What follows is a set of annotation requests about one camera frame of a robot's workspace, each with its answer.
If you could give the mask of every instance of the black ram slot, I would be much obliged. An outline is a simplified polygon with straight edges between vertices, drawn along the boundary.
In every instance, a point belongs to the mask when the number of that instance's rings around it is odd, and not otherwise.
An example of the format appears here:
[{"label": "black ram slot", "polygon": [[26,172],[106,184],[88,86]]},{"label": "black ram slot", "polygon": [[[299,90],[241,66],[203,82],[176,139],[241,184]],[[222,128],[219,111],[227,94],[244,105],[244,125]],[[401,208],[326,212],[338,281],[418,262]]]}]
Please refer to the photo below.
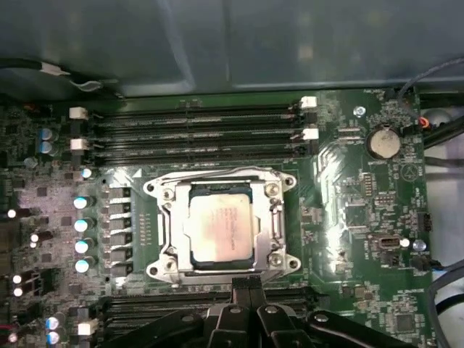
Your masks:
[{"label": "black ram slot", "polygon": [[254,151],[257,146],[263,149],[288,149],[295,146],[305,145],[306,141],[288,139],[267,139],[265,141],[255,141],[254,139],[237,141],[184,141],[183,144],[170,144],[167,146],[150,146],[145,143],[140,144],[118,144],[117,146],[105,146],[103,149],[96,149],[98,157],[137,157],[147,154],[156,156],[157,154],[175,154],[191,152],[248,152]]},{"label": "black ram slot", "polygon": [[144,165],[144,164],[173,164],[182,162],[225,162],[234,160],[275,160],[298,158],[308,154],[306,146],[299,146],[295,149],[257,149],[250,153],[243,152],[204,152],[204,153],[185,153],[185,154],[166,154],[163,156],[140,156],[140,157],[106,157],[97,158],[97,165]]},{"label": "black ram slot", "polygon": [[114,143],[118,144],[121,141],[129,141],[129,142],[138,142],[138,141],[161,141],[161,142],[179,142],[185,141],[186,139],[193,139],[193,140],[202,140],[202,139],[209,139],[209,138],[223,138],[223,139],[238,139],[238,138],[246,138],[252,137],[253,139],[265,139],[269,137],[286,137],[288,139],[293,138],[295,135],[301,134],[302,128],[270,128],[270,129],[262,129],[262,130],[247,130],[243,129],[241,131],[234,131],[234,132],[195,132],[189,131],[189,129],[185,129],[185,131],[181,133],[158,133],[152,130],[146,130],[145,132],[132,132],[129,129],[124,134],[104,134],[102,136],[98,136],[96,138],[91,138],[91,140],[96,141],[98,144],[105,144],[105,143]]},{"label": "black ram slot", "polygon": [[118,150],[118,149],[140,149],[150,147],[163,147],[172,148],[176,146],[183,146],[185,144],[191,144],[195,146],[214,146],[222,144],[234,145],[235,143],[243,143],[247,141],[254,141],[255,144],[267,144],[269,141],[271,144],[277,144],[280,141],[289,142],[293,138],[298,138],[298,133],[258,133],[250,134],[249,137],[237,136],[236,133],[207,133],[201,136],[200,134],[182,134],[178,138],[162,138],[162,139],[97,139],[97,144],[103,146],[102,151],[106,150]]},{"label": "black ram slot", "polygon": [[163,123],[159,125],[125,125],[117,127],[97,127],[95,134],[98,136],[108,135],[124,135],[128,131],[131,133],[184,133],[189,132],[234,132],[234,131],[272,131],[281,128],[302,128],[303,124],[300,122],[289,122],[288,120],[277,120],[270,122],[265,120],[264,122],[246,122],[237,123],[234,122],[208,122],[208,123]]},{"label": "black ram slot", "polygon": [[176,117],[185,117],[186,115],[192,115],[194,117],[228,117],[235,115],[284,115],[290,113],[287,105],[257,105],[256,107],[215,107],[208,109],[185,109],[185,110],[160,110],[160,111],[149,111],[149,112],[128,112],[118,114],[106,114],[102,115],[104,122],[107,120],[111,121],[134,121],[134,120],[151,120],[155,118],[166,117],[167,119],[173,119]]}]

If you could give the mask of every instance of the mounting screw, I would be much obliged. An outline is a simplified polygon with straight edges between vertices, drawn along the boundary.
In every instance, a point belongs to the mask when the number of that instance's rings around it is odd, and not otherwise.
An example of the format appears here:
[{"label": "mounting screw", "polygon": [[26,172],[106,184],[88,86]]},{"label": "mounting screw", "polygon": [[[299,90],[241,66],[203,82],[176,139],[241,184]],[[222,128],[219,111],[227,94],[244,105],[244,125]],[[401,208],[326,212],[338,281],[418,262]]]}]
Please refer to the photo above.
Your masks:
[{"label": "mounting screw", "polygon": [[427,347],[436,347],[436,342],[433,339],[428,339],[426,341]]},{"label": "mounting screw", "polygon": [[362,117],[365,115],[365,107],[355,107],[353,109],[353,115],[356,117]]},{"label": "mounting screw", "polygon": [[282,265],[282,256],[276,252],[273,252],[271,255],[269,255],[269,263],[272,266],[280,266]]},{"label": "mounting screw", "polygon": [[276,183],[269,183],[265,187],[265,193],[269,196],[277,196],[278,195],[278,185]]},{"label": "mounting screw", "polygon": [[165,201],[172,201],[174,199],[174,191],[170,188],[165,188],[162,190],[162,198]]},{"label": "mounting screw", "polygon": [[316,321],[318,321],[319,323],[328,322],[328,318],[324,314],[316,314],[314,316],[314,319],[316,319]]},{"label": "mounting screw", "polygon": [[285,184],[286,184],[287,186],[292,186],[292,185],[294,184],[293,178],[290,178],[290,177],[286,178],[286,179],[285,179]]},{"label": "mounting screw", "polygon": [[278,312],[277,308],[275,308],[274,306],[269,306],[269,307],[266,307],[266,313],[269,313],[269,314],[276,314]]},{"label": "mounting screw", "polygon": [[191,321],[194,321],[194,317],[192,317],[191,315],[186,315],[185,317],[182,317],[182,321],[184,323],[190,323]]}]

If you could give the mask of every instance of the black cable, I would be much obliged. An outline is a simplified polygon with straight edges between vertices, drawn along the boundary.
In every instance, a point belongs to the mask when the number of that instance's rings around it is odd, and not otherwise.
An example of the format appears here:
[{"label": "black cable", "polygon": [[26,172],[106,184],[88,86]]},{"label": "black cable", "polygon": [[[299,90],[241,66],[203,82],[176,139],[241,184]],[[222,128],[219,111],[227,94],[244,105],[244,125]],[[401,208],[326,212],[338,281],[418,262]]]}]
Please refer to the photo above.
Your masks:
[{"label": "black cable", "polygon": [[432,327],[435,330],[436,339],[442,345],[442,348],[451,348],[451,346],[443,332],[442,327],[440,326],[438,312],[435,306],[435,295],[438,292],[438,290],[444,288],[446,285],[454,281],[457,281],[461,278],[464,278],[464,268],[456,268],[462,262],[464,262],[464,260],[448,266],[455,268],[451,269],[449,272],[445,273],[440,278],[433,281],[426,291],[426,305],[428,310],[428,317],[431,321]]},{"label": "black cable", "polygon": [[0,69],[37,70],[50,75],[66,78],[74,87],[77,87],[82,92],[98,92],[102,96],[110,95],[118,99],[123,99],[121,94],[116,91],[109,90],[101,81],[95,78],[81,74],[80,72],[73,72],[69,70],[64,71],[61,67],[44,62],[20,58],[0,58]]},{"label": "black cable", "polygon": [[455,305],[459,305],[461,303],[464,303],[464,294],[457,294],[448,297],[447,299],[444,299],[436,305],[436,312],[438,313],[438,315],[440,315],[445,310],[448,310],[449,308],[454,307]]},{"label": "black cable", "polygon": [[427,71],[422,72],[421,74],[415,76],[414,78],[411,78],[408,82],[406,82],[406,84],[398,92],[398,95],[397,95],[398,105],[401,108],[403,108],[403,110],[406,111],[409,115],[418,119],[420,115],[416,111],[414,111],[409,105],[407,105],[404,101],[406,91],[412,86],[414,86],[414,84],[416,84],[418,81],[422,80],[423,78],[426,78],[427,76],[430,76],[436,73],[437,71],[443,70],[446,67],[451,67],[453,65],[459,65],[462,63],[464,63],[464,57],[452,59],[447,62],[441,63],[440,65],[435,65],[434,67],[431,67]]},{"label": "black cable", "polygon": [[455,130],[451,130],[449,133],[444,134],[443,136],[440,136],[438,138],[433,138],[431,140],[426,140],[423,143],[424,149],[430,149],[431,147],[443,144],[451,139],[456,138],[457,136],[460,136],[461,134],[464,133],[464,127],[463,128],[458,128]]},{"label": "black cable", "polygon": [[425,157],[426,165],[432,167],[461,168],[464,167],[464,159],[443,159],[437,157]]}]

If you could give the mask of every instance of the integrated circuit chip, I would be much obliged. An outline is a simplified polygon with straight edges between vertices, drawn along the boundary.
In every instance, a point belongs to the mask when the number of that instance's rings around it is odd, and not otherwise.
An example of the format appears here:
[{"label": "integrated circuit chip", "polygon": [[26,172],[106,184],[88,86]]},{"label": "integrated circuit chip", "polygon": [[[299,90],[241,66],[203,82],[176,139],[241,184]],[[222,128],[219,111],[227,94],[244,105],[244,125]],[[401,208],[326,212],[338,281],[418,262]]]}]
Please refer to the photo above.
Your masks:
[{"label": "integrated circuit chip", "polygon": [[191,251],[197,262],[247,260],[253,253],[252,205],[246,194],[195,196]]},{"label": "integrated circuit chip", "polygon": [[413,314],[400,314],[397,315],[397,331],[405,332],[412,331],[415,328],[415,321]]}]

